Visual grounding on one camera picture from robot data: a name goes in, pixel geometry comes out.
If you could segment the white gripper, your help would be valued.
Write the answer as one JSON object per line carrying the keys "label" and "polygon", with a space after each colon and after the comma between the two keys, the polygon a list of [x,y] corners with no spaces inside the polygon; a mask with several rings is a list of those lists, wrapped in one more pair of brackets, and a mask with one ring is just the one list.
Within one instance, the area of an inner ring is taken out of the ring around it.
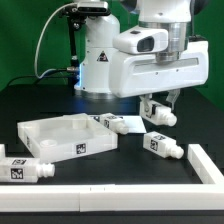
{"label": "white gripper", "polygon": [[190,42],[180,58],[156,61],[154,54],[129,55],[116,52],[109,69],[109,88],[117,97],[140,96],[140,115],[152,116],[150,93],[169,91],[166,101],[175,107],[180,88],[204,84],[208,79],[208,42]]}

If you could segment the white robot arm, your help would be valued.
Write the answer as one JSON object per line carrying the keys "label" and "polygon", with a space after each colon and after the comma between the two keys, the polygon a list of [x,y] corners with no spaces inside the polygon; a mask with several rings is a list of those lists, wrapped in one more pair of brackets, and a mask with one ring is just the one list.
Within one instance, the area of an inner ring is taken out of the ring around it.
{"label": "white robot arm", "polygon": [[113,15],[87,19],[85,59],[76,89],[91,97],[140,98],[140,112],[154,112],[151,95],[167,91],[174,103],[182,88],[208,78],[208,42],[188,33],[197,0],[120,0],[138,24],[124,32]]}

